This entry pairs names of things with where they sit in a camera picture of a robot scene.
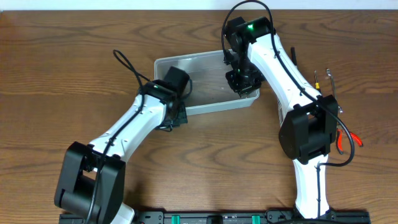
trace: screwdriver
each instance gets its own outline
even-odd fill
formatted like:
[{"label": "screwdriver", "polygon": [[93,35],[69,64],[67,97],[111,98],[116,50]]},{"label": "screwdriver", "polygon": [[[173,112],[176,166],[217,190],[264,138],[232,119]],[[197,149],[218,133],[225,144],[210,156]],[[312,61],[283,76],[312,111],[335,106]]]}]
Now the screwdriver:
[{"label": "screwdriver", "polygon": [[317,78],[317,71],[314,70],[313,74],[315,75],[315,89],[321,92],[321,88],[319,87],[318,78]]}]

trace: white tray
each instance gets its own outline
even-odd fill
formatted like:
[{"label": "white tray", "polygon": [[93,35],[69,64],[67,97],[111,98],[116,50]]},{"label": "white tray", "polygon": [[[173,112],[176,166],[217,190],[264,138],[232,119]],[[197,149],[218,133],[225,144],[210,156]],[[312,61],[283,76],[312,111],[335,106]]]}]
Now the white tray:
[{"label": "white tray", "polygon": [[239,97],[228,85],[225,73],[232,70],[223,63],[222,50],[176,57],[160,58],[155,61],[155,79],[162,79],[171,66],[185,70],[193,82],[191,95],[184,101],[187,115],[210,113],[250,106],[260,96],[256,90]]}]

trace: brown wood surface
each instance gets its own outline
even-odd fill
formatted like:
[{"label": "brown wood surface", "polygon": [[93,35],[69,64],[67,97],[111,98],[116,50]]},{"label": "brown wood surface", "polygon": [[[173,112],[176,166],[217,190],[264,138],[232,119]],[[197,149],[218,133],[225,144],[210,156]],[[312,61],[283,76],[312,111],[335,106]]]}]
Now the brown wood surface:
[{"label": "brown wood surface", "polygon": [[[264,11],[239,11],[250,20]],[[35,11],[0,18],[0,222],[57,223],[53,204],[67,147],[88,143],[131,105],[133,74],[122,50],[153,78],[157,58],[219,50],[226,11]],[[364,148],[327,168],[336,209],[366,209],[373,223],[398,220],[398,12],[274,11],[286,50],[324,95],[330,68],[349,129]],[[171,133],[153,131],[127,164],[125,202],[166,210],[290,208],[292,161],[277,133],[267,84],[249,108],[190,116]],[[344,147],[348,151],[346,138]],[[332,146],[330,161],[342,162]]]}]

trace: gray bin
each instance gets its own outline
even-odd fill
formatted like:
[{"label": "gray bin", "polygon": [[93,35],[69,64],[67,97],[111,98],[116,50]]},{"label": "gray bin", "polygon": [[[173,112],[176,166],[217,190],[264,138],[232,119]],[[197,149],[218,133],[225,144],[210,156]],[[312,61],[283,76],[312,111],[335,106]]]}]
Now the gray bin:
[{"label": "gray bin", "polygon": [[185,100],[187,115],[231,110],[250,106],[260,96],[256,90],[239,97],[228,85],[225,73],[230,65],[223,63],[222,50],[160,58],[155,61],[155,79],[162,79],[171,66],[185,70],[193,82],[191,95]]}]

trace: rectangular container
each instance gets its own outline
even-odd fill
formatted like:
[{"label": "rectangular container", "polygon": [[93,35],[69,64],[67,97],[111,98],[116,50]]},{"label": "rectangular container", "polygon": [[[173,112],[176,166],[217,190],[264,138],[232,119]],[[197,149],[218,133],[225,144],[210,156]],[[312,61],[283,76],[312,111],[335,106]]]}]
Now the rectangular container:
[{"label": "rectangular container", "polygon": [[163,79],[171,66],[186,71],[193,82],[191,95],[184,101],[187,115],[231,110],[250,106],[260,96],[256,90],[239,97],[228,85],[225,73],[232,70],[223,63],[222,50],[176,57],[160,58],[155,61],[155,79]]}]

